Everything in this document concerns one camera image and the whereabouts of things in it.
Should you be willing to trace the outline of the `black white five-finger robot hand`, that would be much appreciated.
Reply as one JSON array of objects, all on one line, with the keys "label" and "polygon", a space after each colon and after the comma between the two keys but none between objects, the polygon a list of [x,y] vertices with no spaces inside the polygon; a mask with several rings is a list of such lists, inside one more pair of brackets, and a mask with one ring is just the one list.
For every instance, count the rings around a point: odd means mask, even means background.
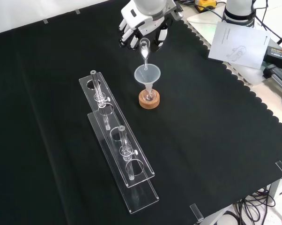
[{"label": "black white five-finger robot hand", "polygon": [[151,52],[156,52],[164,44],[172,21],[182,19],[183,9],[176,0],[131,0],[121,14],[119,45],[136,49],[141,39],[153,32],[150,48]]}]

